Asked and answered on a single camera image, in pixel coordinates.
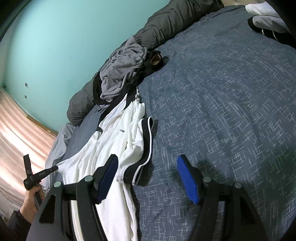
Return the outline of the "person's left hand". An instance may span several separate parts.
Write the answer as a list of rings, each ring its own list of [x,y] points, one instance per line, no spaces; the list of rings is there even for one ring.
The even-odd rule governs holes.
[[[40,195],[42,201],[44,200],[45,194],[43,186],[38,184],[25,192],[25,199],[22,207],[20,208],[21,215],[30,224],[32,224],[34,221],[34,218],[38,212],[35,204],[36,193]]]

